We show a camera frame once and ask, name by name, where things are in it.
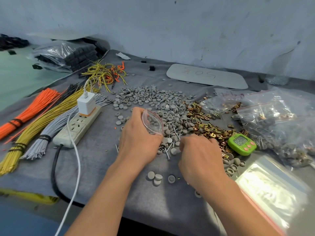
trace white oval board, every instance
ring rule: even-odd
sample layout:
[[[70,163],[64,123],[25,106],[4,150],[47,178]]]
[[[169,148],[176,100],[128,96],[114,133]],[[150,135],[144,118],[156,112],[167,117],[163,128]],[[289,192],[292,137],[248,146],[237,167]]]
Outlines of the white oval board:
[[[171,79],[193,83],[222,86],[234,89],[247,89],[245,79],[236,73],[194,67],[184,64],[172,64],[166,75]]]

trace person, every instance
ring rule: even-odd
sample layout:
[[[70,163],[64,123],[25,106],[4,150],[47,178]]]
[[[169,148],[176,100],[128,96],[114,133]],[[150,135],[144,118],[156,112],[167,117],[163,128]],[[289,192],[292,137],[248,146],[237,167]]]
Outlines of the person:
[[[143,111],[133,108],[120,136],[116,161],[65,236],[117,235],[131,185],[144,166],[154,160],[163,139],[162,135],[148,133],[141,120]],[[280,235],[226,175],[215,139],[193,134],[182,137],[179,148],[182,154],[178,166],[184,179],[214,209],[227,235]]]

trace white wire bundle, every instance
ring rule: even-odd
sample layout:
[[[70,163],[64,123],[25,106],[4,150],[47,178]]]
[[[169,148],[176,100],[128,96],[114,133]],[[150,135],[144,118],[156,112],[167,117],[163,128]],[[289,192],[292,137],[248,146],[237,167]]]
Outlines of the white wire bundle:
[[[110,104],[106,101],[107,96],[102,94],[95,94],[95,102],[98,106],[106,106]],[[58,116],[55,120],[45,127],[45,129],[41,132],[41,135],[48,135],[51,138],[55,136],[67,123],[67,119],[70,116],[70,119],[73,118],[79,111],[78,106],[73,107],[72,109],[66,111],[65,113]],[[37,139],[33,145],[26,151],[24,155],[21,156],[20,159],[34,160],[37,158],[42,158],[46,153],[46,148],[48,145],[48,140],[45,138]]]

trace power outlet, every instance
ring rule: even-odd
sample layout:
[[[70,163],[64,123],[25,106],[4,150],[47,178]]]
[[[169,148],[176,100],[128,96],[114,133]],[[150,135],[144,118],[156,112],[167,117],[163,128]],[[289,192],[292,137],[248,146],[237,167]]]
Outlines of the power outlet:
[[[91,115],[83,116],[80,113],[76,114],[69,122],[70,133],[75,144],[77,144],[89,127],[92,125],[94,120],[101,112],[101,107],[96,106]],[[68,148],[73,148],[73,144],[69,137],[67,125],[53,138],[53,143],[56,145],[64,145]]]

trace forearm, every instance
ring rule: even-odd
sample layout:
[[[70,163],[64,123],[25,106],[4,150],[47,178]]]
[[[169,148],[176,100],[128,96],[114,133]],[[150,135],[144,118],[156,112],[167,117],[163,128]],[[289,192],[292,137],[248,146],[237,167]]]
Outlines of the forearm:
[[[227,235],[279,236],[234,181],[227,178],[223,185],[217,187],[215,196],[213,192],[206,191],[204,198],[218,215]]]
[[[125,202],[138,171],[115,162],[66,236],[116,235]]]

